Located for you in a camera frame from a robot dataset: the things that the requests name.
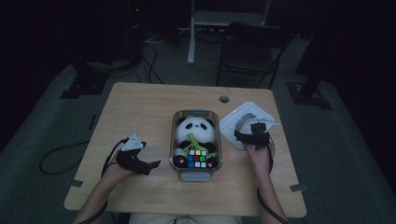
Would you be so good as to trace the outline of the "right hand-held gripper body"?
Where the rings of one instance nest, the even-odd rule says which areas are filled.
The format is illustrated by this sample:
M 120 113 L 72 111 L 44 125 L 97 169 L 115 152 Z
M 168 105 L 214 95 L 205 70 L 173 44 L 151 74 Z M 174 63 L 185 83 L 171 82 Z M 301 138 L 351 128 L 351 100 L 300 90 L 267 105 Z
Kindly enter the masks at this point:
M 270 143 L 271 136 L 269 129 L 278 125 L 278 122 L 267 118 L 258 118 L 254 114 L 246 114 L 243 123 L 243 133 L 248 135 L 248 141 L 259 149 L 266 147 Z

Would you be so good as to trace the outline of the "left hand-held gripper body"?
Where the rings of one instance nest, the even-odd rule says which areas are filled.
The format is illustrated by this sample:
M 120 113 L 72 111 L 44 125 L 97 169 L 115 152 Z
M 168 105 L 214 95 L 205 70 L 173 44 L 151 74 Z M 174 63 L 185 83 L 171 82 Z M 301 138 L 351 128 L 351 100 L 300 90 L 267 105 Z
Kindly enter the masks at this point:
M 120 167 L 136 174 L 139 174 L 140 168 L 147 167 L 143 161 L 137 158 L 137 155 L 145 145 L 136 134 L 128 138 L 116 158 Z

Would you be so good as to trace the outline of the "white box lid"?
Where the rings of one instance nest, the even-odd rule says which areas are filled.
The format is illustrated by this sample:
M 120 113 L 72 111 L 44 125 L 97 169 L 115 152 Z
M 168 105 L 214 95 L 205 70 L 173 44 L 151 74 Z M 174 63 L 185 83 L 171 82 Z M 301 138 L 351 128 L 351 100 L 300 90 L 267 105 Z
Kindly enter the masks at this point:
M 272 115 L 264 111 L 253 102 L 245 102 L 226 115 L 220 122 L 220 133 L 223 134 L 237 149 L 243 150 L 242 143 L 234 136 L 234 131 L 251 134 L 250 125 L 265 123 L 269 131 L 278 122 Z

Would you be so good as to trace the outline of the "colourful puzzle cube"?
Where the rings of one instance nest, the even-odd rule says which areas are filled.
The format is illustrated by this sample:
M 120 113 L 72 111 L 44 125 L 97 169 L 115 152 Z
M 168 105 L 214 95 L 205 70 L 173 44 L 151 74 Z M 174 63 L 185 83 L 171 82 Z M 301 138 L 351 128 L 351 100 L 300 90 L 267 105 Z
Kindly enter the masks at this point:
M 207 152 L 204 150 L 194 149 L 189 151 L 187 157 L 189 168 L 206 168 Z

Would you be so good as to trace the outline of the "clear plastic storage box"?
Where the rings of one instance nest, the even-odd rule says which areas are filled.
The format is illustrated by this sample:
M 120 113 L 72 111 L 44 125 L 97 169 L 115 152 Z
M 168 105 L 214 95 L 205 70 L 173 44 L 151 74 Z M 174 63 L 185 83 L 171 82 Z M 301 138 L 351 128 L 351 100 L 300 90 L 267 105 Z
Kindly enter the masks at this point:
M 183 118 L 189 117 L 199 117 L 203 119 L 209 119 L 213 122 L 213 126 L 215 129 L 215 145 L 217 147 L 217 162 L 219 163 L 217 167 L 213 169 L 208 168 L 182 168 L 179 169 L 173 164 L 173 152 L 177 146 L 176 142 L 176 129 L 177 124 Z M 219 118 L 216 113 L 207 110 L 181 110 L 177 111 L 173 116 L 172 121 L 172 132 L 171 132 L 171 143 L 170 143 L 170 156 L 169 161 L 171 167 L 178 173 L 179 178 L 183 181 L 190 182 L 203 182 L 209 181 L 212 178 L 212 175 L 221 167 L 222 165 L 222 150 L 221 150 L 221 141 L 220 141 L 220 133 L 219 133 Z

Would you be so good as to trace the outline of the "panda plush toy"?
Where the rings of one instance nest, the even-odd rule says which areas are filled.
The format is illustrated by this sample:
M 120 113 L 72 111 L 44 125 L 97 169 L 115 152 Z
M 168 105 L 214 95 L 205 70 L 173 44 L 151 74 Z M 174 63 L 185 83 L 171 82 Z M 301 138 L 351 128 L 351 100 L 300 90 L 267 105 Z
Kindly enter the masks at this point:
M 187 157 L 189 151 L 194 149 L 207 152 L 206 168 L 213 169 L 218 166 L 215 129 L 211 120 L 199 117 L 183 118 L 177 124 L 175 138 L 177 146 L 173 152 L 173 164 L 177 168 L 189 168 Z

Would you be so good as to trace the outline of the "person's left hand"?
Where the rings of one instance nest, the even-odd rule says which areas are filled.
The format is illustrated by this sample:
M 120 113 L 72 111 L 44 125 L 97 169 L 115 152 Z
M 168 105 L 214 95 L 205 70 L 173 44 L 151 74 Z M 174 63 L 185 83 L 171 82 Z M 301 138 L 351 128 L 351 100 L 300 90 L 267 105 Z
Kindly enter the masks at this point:
M 100 183 L 106 189 L 110 189 L 117 186 L 122 180 L 132 174 L 132 171 L 120 167 L 118 163 L 112 163 L 107 166 L 107 169 L 103 174 Z

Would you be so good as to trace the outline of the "person's right hand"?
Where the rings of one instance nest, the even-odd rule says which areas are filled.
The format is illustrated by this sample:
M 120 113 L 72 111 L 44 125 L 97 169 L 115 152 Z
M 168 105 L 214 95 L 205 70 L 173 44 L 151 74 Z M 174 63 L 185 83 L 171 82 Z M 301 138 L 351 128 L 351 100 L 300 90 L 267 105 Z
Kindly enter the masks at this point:
M 271 145 L 257 149 L 254 145 L 243 145 L 251 161 L 255 176 L 260 184 L 270 179 L 272 147 Z

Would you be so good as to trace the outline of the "black stand with flat base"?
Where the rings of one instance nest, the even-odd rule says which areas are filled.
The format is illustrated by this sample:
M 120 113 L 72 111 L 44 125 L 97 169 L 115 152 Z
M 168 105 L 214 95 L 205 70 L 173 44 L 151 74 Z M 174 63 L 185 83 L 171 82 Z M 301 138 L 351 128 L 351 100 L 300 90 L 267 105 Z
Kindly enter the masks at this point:
M 296 81 L 288 81 L 287 86 L 290 96 L 296 105 L 316 105 L 322 110 L 332 110 L 330 102 L 323 98 L 318 86 L 321 77 L 318 74 L 316 60 L 319 56 L 317 32 L 320 30 L 324 18 L 326 17 L 329 6 L 332 0 L 326 0 L 326 7 L 321 13 L 318 28 L 312 35 L 309 45 L 300 60 L 296 71 L 307 75 L 304 83 Z
M 76 76 L 68 90 L 63 91 L 62 99 L 77 99 L 80 95 L 101 95 L 109 73 L 97 71 L 87 63 L 72 63 Z

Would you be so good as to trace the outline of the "black folding chair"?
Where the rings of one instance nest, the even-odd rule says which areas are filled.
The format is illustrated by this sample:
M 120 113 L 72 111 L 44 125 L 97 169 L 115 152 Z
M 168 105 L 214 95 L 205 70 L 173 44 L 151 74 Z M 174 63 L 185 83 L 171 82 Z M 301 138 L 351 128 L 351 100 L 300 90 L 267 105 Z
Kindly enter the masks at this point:
M 293 32 L 287 28 L 241 21 L 230 23 L 221 41 L 216 85 L 222 72 L 261 77 L 260 82 L 271 76 L 268 84 L 271 90 L 280 58 L 292 39 Z

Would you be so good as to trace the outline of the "dark equipment rack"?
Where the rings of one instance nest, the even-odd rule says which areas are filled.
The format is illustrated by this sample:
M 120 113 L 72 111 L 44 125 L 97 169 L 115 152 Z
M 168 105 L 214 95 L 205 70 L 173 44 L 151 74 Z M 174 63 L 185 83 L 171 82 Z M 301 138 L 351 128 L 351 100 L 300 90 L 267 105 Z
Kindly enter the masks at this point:
M 138 62 L 142 55 L 145 30 L 144 0 L 123 0 L 126 16 L 126 56 Z

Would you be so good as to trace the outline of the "white metal frame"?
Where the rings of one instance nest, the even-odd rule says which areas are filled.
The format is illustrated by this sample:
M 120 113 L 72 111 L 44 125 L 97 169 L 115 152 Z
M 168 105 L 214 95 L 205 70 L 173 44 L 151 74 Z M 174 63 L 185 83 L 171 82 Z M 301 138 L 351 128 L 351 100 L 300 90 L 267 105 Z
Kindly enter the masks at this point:
M 197 10 L 195 8 L 195 1 L 196 0 L 191 0 L 190 44 L 187 57 L 188 64 L 194 64 L 195 60 L 195 32 L 197 26 L 224 27 L 233 21 L 245 21 L 264 25 L 272 0 L 265 0 L 264 8 L 261 13 Z

